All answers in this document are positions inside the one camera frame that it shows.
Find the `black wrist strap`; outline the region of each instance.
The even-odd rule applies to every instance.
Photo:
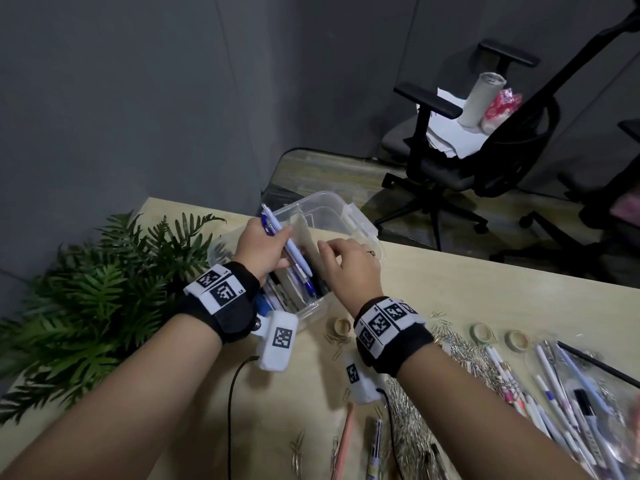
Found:
[[[381,296],[368,301],[356,317],[357,346],[363,361],[380,374],[396,377],[400,366],[433,342],[426,320],[404,301]]]
[[[185,288],[187,297],[175,313],[203,321],[223,344],[235,342],[253,329],[259,290],[260,282],[242,264],[216,265]]]

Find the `chair base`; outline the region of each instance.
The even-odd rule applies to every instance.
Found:
[[[531,212],[520,219],[520,227],[531,227],[533,222],[540,224],[542,229],[549,234],[560,249],[547,249],[540,244],[534,244],[524,249],[503,250],[489,256],[489,260],[504,262],[506,257],[521,257],[535,260],[546,260],[558,266],[563,271],[569,272],[572,276],[584,278],[587,275],[593,276],[597,281],[614,283],[612,275],[604,268],[600,257],[607,247],[606,241],[594,242],[593,244],[581,244],[569,234],[551,224],[546,218],[537,212]]]
[[[445,188],[442,185],[433,184],[431,182],[425,182],[423,184],[416,184],[408,178],[398,177],[393,173],[388,173],[382,180],[382,187],[390,189],[394,185],[398,185],[407,192],[415,196],[409,203],[396,209],[391,214],[381,217],[373,222],[374,226],[381,228],[382,224],[389,222],[398,217],[403,217],[412,212],[420,210],[423,214],[429,214],[431,217],[431,225],[433,226],[433,234],[436,239],[436,247],[439,251],[442,250],[440,242],[440,227],[438,225],[438,214],[441,210],[453,214],[464,219],[468,219],[476,223],[474,229],[478,234],[484,234],[488,231],[488,221],[484,217],[471,212],[467,209],[462,209],[457,205],[453,205],[451,202],[443,198]]]

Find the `tape roll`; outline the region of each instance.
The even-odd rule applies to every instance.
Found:
[[[338,318],[333,322],[333,330],[338,337],[346,337],[351,331],[351,321],[348,318]]]
[[[495,342],[493,330],[489,328],[489,325],[485,325],[484,323],[472,325],[471,329],[469,329],[469,335],[471,335],[473,341],[478,345],[489,345]]]
[[[526,352],[531,347],[531,339],[520,330],[509,330],[504,334],[504,342],[508,348],[519,354]]]

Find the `chair seat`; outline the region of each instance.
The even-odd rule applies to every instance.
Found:
[[[420,162],[421,172],[431,180],[444,185],[454,192],[469,190],[474,184],[474,176],[469,175],[468,172],[460,169],[459,166],[447,164],[448,162],[441,162],[440,160],[444,158],[441,153],[439,153],[436,158],[423,158]]]
[[[407,158],[409,158],[411,148],[409,148],[409,145],[406,144],[404,140],[413,136],[417,121],[418,115],[416,114],[404,123],[400,123],[398,126],[391,129],[384,138],[382,138],[380,146],[392,155],[400,157],[397,159],[398,161],[406,161]]]

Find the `light wood tabletop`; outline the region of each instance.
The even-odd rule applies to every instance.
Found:
[[[140,224],[169,222],[185,212],[213,213],[203,229],[215,237],[243,226],[247,216],[149,198]],[[312,230],[325,239],[331,233]],[[554,333],[567,341],[579,336],[585,347],[629,375],[640,365],[640,290],[571,276],[509,266],[437,251],[383,242],[383,289],[402,298],[420,314],[446,313],[454,330],[468,338],[471,324],[484,322],[496,336],[522,330],[530,337]],[[233,466],[236,479],[287,478],[291,473],[289,443],[305,430],[302,446],[304,479],[327,479],[333,437],[340,436],[346,416],[343,395],[347,380],[336,347],[323,338],[326,323],[318,320],[300,332],[292,359],[283,373],[248,365],[240,373],[233,396]],[[226,476],[226,411],[228,391],[238,364],[255,353],[250,337],[225,346],[186,414],[176,438],[156,464],[152,479],[199,479]],[[522,355],[498,345],[521,379],[534,389]],[[60,414],[56,404],[28,412],[20,425],[0,428],[0,470]],[[364,478],[369,450],[365,419],[373,406],[357,407],[357,421],[344,471],[345,479]]]

